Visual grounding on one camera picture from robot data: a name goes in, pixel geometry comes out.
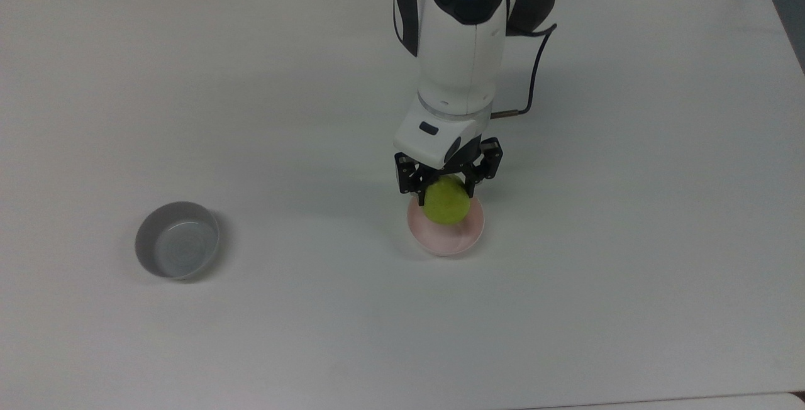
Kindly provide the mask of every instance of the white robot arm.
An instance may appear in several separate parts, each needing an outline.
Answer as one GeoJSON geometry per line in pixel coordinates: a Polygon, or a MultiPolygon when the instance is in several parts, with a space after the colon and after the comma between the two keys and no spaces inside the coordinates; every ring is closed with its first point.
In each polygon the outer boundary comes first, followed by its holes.
{"type": "Polygon", "coordinates": [[[394,28],[417,57],[419,89],[394,136],[401,192],[463,173],[465,189],[497,172],[502,150],[481,141],[489,124],[506,35],[528,34],[554,0],[394,0],[394,28]],[[483,155],[479,165],[475,161],[483,155]]]}

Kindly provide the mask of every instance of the white table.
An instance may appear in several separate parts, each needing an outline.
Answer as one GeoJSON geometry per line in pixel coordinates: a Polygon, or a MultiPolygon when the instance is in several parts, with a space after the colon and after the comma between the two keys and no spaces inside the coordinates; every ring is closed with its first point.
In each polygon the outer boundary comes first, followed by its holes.
{"type": "MultiPolygon", "coordinates": [[[[557,0],[457,260],[391,0],[0,0],[0,407],[506,409],[805,387],[805,78],[771,0],[557,0]],[[225,257],[133,253],[170,201],[225,257]]],[[[498,109],[538,40],[510,38],[498,109]]]]}

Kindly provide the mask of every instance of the green ball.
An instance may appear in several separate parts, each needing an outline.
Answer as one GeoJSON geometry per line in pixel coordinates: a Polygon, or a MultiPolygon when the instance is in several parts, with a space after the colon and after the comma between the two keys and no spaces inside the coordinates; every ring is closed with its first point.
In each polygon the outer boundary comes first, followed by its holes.
{"type": "Polygon", "coordinates": [[[425,217],[434,223],[455,224],[469,213],[469,196],[455,175],[443,175],[425,190],[425,217]]]}

